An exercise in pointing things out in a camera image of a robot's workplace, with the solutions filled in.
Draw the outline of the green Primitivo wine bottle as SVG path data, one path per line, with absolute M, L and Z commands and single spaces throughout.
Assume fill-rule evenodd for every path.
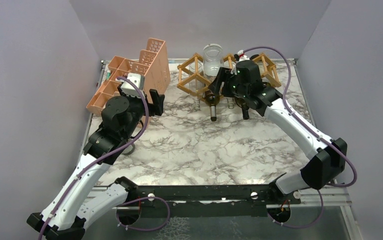
M 220 102 L 220 97 L 207 90 L 204 93 L 204 102 L 209 106 L 210 120 L 215 122 L 217 120 L 217 104 Z

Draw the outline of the wooden wine rack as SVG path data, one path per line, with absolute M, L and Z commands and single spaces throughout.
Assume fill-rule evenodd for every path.
M 224 57 L 195 53 L 177 69 L 177 88 L 200 101 L 208 96 L 245 99 L 265 87 L 282 86 L 277 66 L 263 52 L 250 58 L 243 51 Z

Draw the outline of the clear bottle dark label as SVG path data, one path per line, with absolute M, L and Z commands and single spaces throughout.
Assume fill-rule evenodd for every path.
M 202 50 L 203 74 L 209 81 L 213 82 L 219 72 L 219 68 L 224 66 L 223 49 L 219 44 L 210 43 Z

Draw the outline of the dark green embossed wine bottle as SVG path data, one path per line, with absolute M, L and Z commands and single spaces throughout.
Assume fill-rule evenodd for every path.
M 244 120 L 249 120 L 250 119 L 250 116 L 249 116 L 249 106 L 247 105 L 247 103 L 241 99 L 241 98 L 235 98 L 235 102 L 236 102 L 236 105 L 238 107 L 241 108 L 241 111 L 242 111 L 242 118 Z

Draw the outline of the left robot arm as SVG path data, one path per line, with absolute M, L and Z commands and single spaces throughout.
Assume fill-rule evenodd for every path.
M 143 127 L 152 116 L 164 112 L 165 95 L 149 91 L 152 102 L 144 93 L 134 92 L 111 97 L 101 112 L 102 122 L 88 138 L 74 172 L 55 199 L 42 211 L 32 213 L 27 224 L 38 238 L 48 240 L 80 240 L 86 230 L 118 204 L 131 205 L 137 198 L 137 185 L 121 177 L 92 200 L 85 202 L 101 176 L 117 158 L 144 133 L 133 135 L 137 125 Z

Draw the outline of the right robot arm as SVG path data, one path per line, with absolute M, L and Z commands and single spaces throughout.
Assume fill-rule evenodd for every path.
M 259 66 L 252 60 L 242 60 L 233 69 L 220 67 L 208 88 L 214 94 L 243 100 L 281 128 L 309 159 L 302 169 L 270 183 L 268 198 L 273 203 L 279 204 L 288 194 L 304 188 L 319 190 L 345 169 L 347 143 L 342 138 L 331 138 L 303 119 L 277 89 L 263 83 Z

